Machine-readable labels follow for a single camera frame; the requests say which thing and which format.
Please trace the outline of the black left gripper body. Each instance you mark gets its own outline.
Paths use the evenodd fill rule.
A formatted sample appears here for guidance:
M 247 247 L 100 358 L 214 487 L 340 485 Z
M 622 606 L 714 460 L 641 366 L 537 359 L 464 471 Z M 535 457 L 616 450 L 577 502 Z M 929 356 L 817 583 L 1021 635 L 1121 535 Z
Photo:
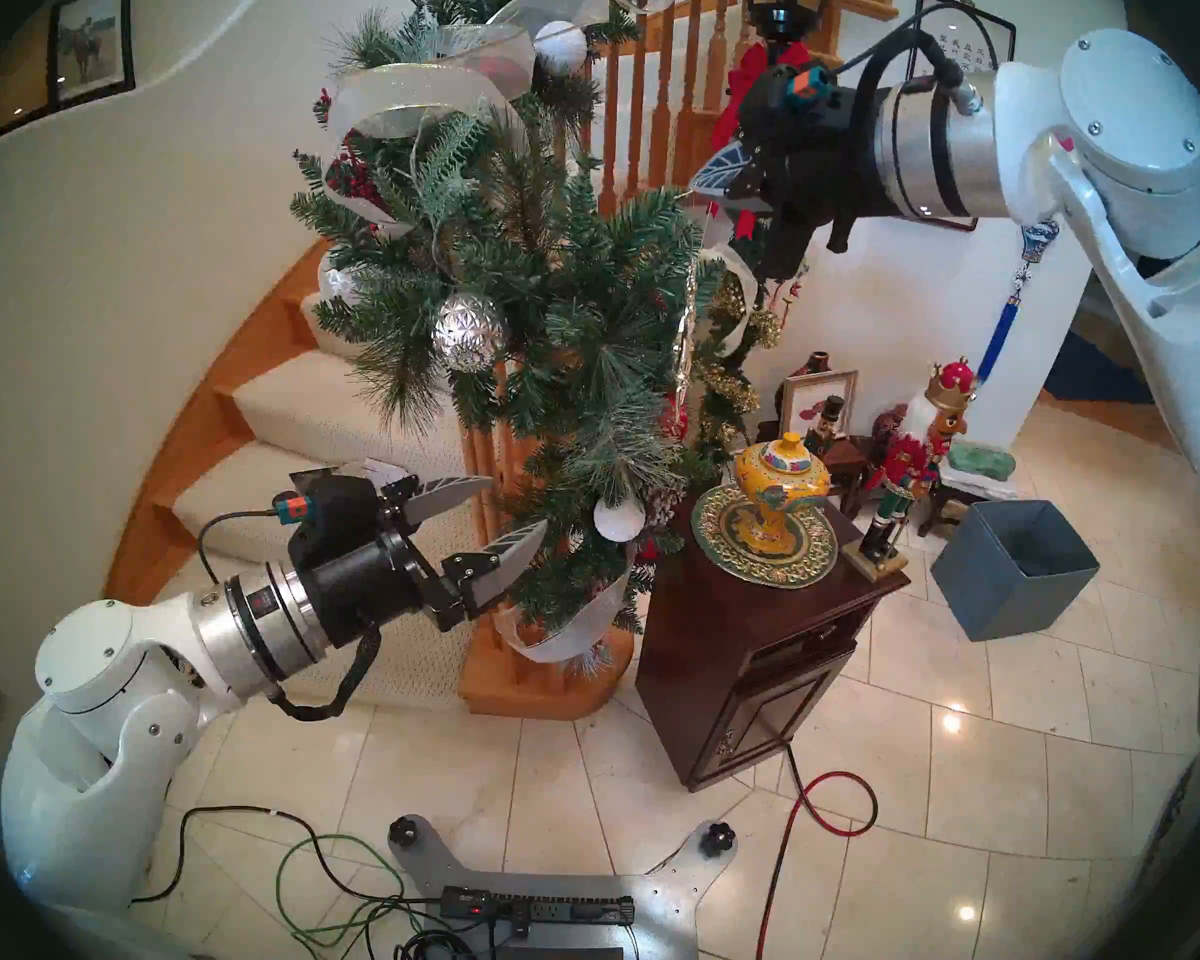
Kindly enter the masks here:
M 293 534 L 293 570 L 335 648 L 404 614 L 424 613 L 440 632 L 463 620 L 456 586 L 400 532 L 347 539 L 300 526 Z

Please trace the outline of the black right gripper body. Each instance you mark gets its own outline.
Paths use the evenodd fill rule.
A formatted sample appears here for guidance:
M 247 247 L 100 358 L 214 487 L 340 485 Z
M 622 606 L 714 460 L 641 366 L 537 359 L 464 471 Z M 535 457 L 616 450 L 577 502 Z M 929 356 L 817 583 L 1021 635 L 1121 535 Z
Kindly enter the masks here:
M 865 137 L 830 130 L 803 146 L 776 142 L 755 148 L 758 197 L 769 206 L 769 229 L 758 270 L 764 280 L 792 280 L 818 228 L 824 247 L 846 254 L 859 220 L 886 215 L 886 192 Z

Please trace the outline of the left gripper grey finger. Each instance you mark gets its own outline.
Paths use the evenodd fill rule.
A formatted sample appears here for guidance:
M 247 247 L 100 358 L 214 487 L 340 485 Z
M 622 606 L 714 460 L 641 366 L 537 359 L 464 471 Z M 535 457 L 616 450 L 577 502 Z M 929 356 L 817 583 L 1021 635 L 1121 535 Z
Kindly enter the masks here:
M 485 475 L 445 476 L 422 481 L 406 473 L 382 485 L 378 508 L 378 534 L 392 533 L 412 538 L 427 520 L 448 514 L 482 492 L 494 488 L 494 478 Z
M 458 593 L 467 620 L 488 612 L 532 568 L 547 532 L 548 522 L 538 521 L 506 532 L 484 550 L 450 554 L 442 562 L 444 578 Z

